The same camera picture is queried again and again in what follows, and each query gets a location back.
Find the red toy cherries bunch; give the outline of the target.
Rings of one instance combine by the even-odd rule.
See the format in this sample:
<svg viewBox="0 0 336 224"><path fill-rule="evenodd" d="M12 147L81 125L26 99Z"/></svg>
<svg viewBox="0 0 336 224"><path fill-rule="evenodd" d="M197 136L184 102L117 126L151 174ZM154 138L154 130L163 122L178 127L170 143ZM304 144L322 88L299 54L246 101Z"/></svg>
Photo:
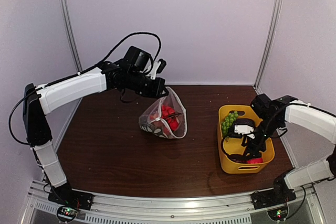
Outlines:
<svg viewBox="0 0 336 224"><path fill-rule="evenodd" d="M168 124L169 128L174 132L181 124L181 112L177 112L174 108L161 105L161 118Z"/></svg>

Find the clear polka dot zip bag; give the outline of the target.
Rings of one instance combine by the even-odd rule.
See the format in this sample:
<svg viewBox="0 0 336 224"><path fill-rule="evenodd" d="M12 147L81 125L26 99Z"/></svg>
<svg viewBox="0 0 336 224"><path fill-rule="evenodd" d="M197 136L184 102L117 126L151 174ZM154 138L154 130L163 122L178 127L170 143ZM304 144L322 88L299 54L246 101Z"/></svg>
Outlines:
<svg viewBox="0 0 336 224"><path fill-rule="evenodd" d="M167 87L168 95L157 99L139 117L141 130L166 139L181 139L187 134L186 108L177 93Z"/></svg>

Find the purple toy eggplant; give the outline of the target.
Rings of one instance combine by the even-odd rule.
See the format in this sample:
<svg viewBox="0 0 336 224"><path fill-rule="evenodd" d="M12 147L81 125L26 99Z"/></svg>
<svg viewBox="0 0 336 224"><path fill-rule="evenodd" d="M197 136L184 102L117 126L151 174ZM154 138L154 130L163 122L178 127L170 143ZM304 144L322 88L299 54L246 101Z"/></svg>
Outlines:
<svg viewBox="0 0 336 224"><path fill-rule="evenodd" d="M255 124L254 120L248 119L248 118L238 118L235 121L234 125L247 125L247 126L250 126L252 128L256 127L256 124Z"/></svg>

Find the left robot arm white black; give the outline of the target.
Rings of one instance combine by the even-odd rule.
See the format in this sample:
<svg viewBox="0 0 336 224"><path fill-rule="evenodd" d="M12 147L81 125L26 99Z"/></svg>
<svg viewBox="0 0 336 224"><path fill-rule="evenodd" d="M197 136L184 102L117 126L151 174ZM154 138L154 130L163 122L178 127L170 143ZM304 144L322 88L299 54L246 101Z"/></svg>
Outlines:
<svg viewBox="0 0 336 224"><path fill-rule="evenodd" d="M33 148L54 194L64 205L71 205L75 192L65 186L68 181L52 144L51 129L46 115L72 101L91 94L117 89L132 90L146 98L161 98L168 95L165 79L158 77L166 61L154 60L144 50L131 46L125 56L116 61L103 60L73 76L25 88L23 121L27 142Z"/></svg>

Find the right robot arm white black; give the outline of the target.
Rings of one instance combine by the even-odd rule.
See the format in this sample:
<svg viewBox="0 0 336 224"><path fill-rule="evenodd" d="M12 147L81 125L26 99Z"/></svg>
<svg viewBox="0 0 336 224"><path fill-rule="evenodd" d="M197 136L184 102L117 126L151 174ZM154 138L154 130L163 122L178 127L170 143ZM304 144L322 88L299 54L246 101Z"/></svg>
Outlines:
<svg viewBox="0 0 336 224"><path fill-rule="evenodd" d="M335 144L335 115L330 112L290 95L271 100L264 93L257 95L250 107L261 122L251 133L246 134L250 140L243 154L245 158L259 157L266 139L287 122L308 129ZM289 196L289 191L297 187L332 179L335 179L335 151L326 158L280 175L274 180L269 199L279 204Z"/></svg>

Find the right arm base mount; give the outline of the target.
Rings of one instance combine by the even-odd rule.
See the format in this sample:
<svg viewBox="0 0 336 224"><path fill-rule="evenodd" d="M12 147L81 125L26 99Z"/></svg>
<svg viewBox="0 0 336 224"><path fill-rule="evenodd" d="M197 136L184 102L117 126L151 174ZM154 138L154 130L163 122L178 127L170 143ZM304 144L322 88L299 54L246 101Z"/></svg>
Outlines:
<svg viewBox="0 0 336 224"><path fill-rule="evenodd" d="M283 205L295 199L296 194L293 189L279 185L275 185L273 189L255 191L251 194L251 201L255 210Z"/></svg>

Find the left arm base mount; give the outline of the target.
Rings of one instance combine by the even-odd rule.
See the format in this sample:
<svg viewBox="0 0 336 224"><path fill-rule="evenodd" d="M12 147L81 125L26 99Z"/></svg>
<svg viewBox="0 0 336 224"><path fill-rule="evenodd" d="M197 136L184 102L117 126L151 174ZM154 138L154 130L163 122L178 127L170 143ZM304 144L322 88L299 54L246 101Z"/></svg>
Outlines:
<svg viewBox="0 0 336 224"><path fill-rule="evenodd" d="M93 201L93 194L73 190L66 185L52 187L48 200L59 205L80 209L90 210Z"/></svg>

